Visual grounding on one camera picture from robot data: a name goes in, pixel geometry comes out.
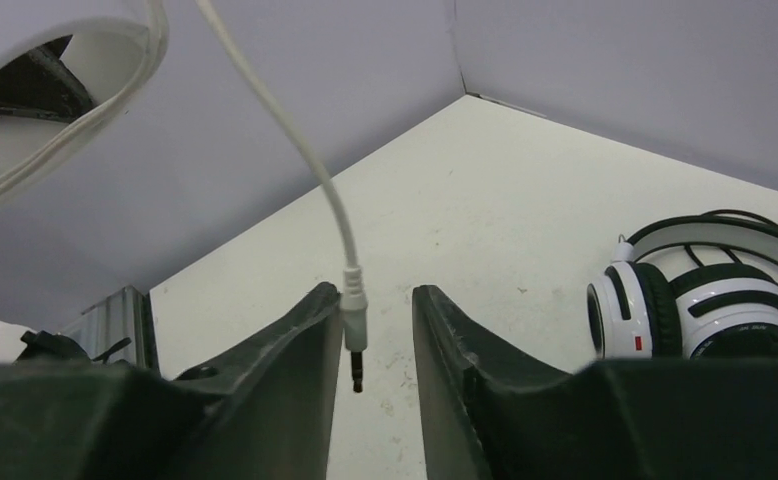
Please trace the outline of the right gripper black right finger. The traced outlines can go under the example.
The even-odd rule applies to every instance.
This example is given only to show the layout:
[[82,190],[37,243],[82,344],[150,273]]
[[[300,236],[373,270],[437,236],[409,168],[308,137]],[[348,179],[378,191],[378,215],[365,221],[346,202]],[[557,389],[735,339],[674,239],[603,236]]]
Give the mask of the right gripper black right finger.
[[520,436],[485,397],[548,387],[567,372],[485,328],[436,285],[414,288],[412,326],[427,477],[520,478],[505,452]]

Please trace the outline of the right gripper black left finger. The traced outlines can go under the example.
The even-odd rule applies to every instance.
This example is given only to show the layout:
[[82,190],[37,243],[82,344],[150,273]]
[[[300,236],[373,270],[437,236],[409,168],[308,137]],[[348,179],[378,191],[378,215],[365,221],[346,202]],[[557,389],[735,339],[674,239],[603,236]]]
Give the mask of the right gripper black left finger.
[[206,402],[166,479],[323,479],[342,344],[337,288],[321,282],[280,319],[173,384]]

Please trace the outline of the black and white headphones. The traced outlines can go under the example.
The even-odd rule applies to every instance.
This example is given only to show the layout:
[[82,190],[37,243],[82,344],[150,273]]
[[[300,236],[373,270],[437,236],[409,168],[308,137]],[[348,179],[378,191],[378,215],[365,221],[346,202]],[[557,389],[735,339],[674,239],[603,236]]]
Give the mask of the black and white headphones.
[[586,303],[600,358],[778,359],[778,224],[734,209],[649,224]]

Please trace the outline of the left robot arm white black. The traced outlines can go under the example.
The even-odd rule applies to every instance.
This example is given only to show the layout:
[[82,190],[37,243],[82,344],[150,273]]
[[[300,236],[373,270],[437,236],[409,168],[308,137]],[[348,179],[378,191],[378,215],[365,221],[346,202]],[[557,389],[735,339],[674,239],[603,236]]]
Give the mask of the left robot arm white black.
[[46,331],[33,331],[25,326],[0,321],[0,364],[29,360],[85,361],[106,364],[117,352],[132,343],[122,338],[101,354],[90,357],[72,338]]

